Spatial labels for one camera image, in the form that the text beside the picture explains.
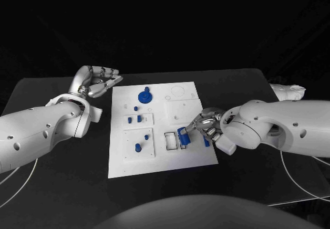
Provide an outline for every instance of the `blue object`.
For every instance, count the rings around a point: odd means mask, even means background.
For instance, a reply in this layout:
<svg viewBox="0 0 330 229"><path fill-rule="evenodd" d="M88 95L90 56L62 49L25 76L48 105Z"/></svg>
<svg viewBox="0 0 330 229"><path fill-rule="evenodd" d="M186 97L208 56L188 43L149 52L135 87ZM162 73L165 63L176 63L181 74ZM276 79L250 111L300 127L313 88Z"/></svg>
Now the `blue object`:
<svg viewBox="0 0 330 229"><path fill-rule="evenodd" d="M179 135L179 140L181 140L182 146L186 146L191 143L191 138L189 138L188 134L185 134L185 135L181 134L181 130L183 130L183 129L185 129L185 127L178 129L178 135Z"/></svg>
<svg viewBox="0 0 330 229"><path fill-rule="evenodd" d="M207 146L207 147L211 146L211 143L209 143L209 141L207 140L207 138L205 138L205 146Z"/></svg>
<svg viewBox="0 0 330 229"><path fill-rule="evenodd" d="M145 91L139 94L139 101L143 104L147 104L147 103L150 103L152 99L153 99L153 95L150 93L150 88L146 87L145 88Z"/></svg>
<svg viewBox="0 0 330 229"><path fill-rule="evenodd" d="M142 145L139 143L136 144L136 152L142 152Z"/></svg>

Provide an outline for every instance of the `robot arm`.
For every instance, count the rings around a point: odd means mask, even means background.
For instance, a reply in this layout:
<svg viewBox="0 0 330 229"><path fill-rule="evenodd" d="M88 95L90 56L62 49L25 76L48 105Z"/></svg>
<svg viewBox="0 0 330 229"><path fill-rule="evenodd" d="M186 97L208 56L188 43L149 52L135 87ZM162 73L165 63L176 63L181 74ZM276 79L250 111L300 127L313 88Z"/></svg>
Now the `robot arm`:
<svg viewBox="0 0 330 229"><path fill-rule="evenodd" d="M251 100L222 112L208 108L181 131L198 129L230 155L237 146L256 149L261 143L281 151L330 157L330 102Z"/></svg>
<svg viewBox="0 0 330 229"><path fill-rule="evenodd" d="M47 106L0 117L0 173L38 159L61 141L83 138L103 114L86 100L87 95L100 97L123 80L119 73L116 69L83 66L67 94L51 99Z"/></svg>

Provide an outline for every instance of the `table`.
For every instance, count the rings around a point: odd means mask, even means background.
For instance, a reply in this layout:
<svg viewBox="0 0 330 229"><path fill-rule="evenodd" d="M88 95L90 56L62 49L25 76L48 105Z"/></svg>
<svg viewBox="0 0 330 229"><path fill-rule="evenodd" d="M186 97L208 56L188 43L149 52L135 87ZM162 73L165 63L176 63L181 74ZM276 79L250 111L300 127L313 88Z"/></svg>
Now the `table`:
<svg viewBox="0 0 330 229"><path fill-rule="evenodd" d="M195 82L204 107L225 110L277 96L258 69L124 74L119 86ZM68 92L73 77L25 78L19 81L3 115L45 106ZM18 196L0 208L5 228L91 229L124 210L155 200L192 194L240 197L264 204L312 199L292 182L280 151L266 144L256 150L238 147L232 156L218 148L218 165L109 179L109 148L113 89L88 98L103 108L100 123L91 123L83 139L60 142L39 158L32 178ZM284 153L292 176L316 195L330 195L330 185L309 156ZM0 204L22 187L35 162L25 165L0 186ZM0 180L9 173L0 174Z"/></svg>

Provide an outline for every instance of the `white cable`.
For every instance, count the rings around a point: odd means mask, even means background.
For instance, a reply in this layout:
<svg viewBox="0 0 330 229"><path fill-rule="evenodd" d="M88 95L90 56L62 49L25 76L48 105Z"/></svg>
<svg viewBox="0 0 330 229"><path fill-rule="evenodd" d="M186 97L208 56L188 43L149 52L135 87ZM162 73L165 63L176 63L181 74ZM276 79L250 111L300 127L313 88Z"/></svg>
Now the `white cable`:
<svg viewBox="0 0 330 229"><path fill-rule="evenodd" d="M12 174L6 177L6 179L0 182L0 185L5 183L5 181L9 179L9 177L16 173L16 171L19 170L19 168L16 168L16 170L12 172Z"/></svg>
<svg viewBox="0 0 330 229"><path fill-rule="evenodd" d="M309 194L310 194L312 196L315 196L318 199L322 199L323 201L330 202L330 200L328 200L328 199L325 199L325 198L316 196L316 195L312 194L309 191L306 191L306 189L303 189L303 187L297 184L297 182L296 182L294 178L292 177L292 175L290 175L290 173L289 173L289 170L287 170L287 166L286 166L286 163L284 163L284 155L283 155L283 152L281 152L281 159L283 159L284 169L286 169L286 171L287 171L289 177L292 178L292 180L293 180L293 182L296 183L296 185L302 188L302 190L303 190L306 193L309 193Z"/></svg>
<svg viewBox="0 0 330 229"><path fill-rule="evenodd" d="M26 183L28 183L28 181L29 181L29 179L31 179L31 176L32 176L32 174L34 174L34 171L35 171L35 168L37 168L37 162L35 162L35 166L34 166L31 175L29 175L29 177L28 177ZM21 187L21 189L19 189L19 191L15 193L15 195L11 197L11 199L3 203L3 205L0 206L0 208L5 206L5 204L6 204L6 203L15 198L15 196L19 194L19 192L21 192L22 188L25 187L26 183L24 184L24 186Z"/></svg>
<svg viewBox="0 0 330 229"><path fill-rule="evenodd" d="M330 166L330 164L326 162L326 161L323 161L322 159L319 159L318 157L313 157L318 161L320 161L322 163L325 163L326 165L329 165Z"/></svg>

